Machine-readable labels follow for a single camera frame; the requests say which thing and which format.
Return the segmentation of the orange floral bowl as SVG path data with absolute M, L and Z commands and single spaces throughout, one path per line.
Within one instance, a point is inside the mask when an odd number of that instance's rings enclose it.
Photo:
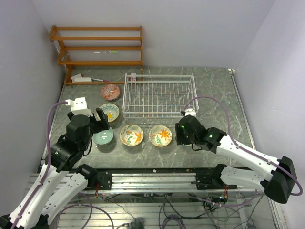
M 166 126 L 156 125 L 149 131 L 149 140 L 154 146 L 167 146 L 171 143 L 172 139 L 173 135 Z
M 137 146 L 143 141 L 143 130 L 134 124 L 124 126 L 120 131 L 120 140 L 126 146 Z

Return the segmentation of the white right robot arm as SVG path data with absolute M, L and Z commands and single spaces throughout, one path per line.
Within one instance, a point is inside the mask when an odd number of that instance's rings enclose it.
M 210 151 L 236 160 L 246 169 L 218 164 L 210 177 L 211 185 L 248 187 L 264 192 L 271 200 L 285 204 L 296 184 L 293 161 L 283 156 L 276 158 L 258 152 L 234 141 L 226 132 L 216 128 L 205 128 L 194 116 L 184 116 L 175 124 L 176 143 L 191 145 L 194 151 Z

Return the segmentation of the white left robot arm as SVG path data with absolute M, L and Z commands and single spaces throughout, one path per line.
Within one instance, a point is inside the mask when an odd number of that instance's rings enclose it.
M 68 113 L 66 133 L 49 148 L 46 163 L 23 201 L 8 215 L 0 218 L 2 229 L 46 229 L 60 209 L 78 192 L 97 185 L 97 171 L 89 165 L 79 166 L 69 182 L 56 191 L 57 185 L 92 147 L 92 137 L 110 128 L 102 109 L 94 114 Z

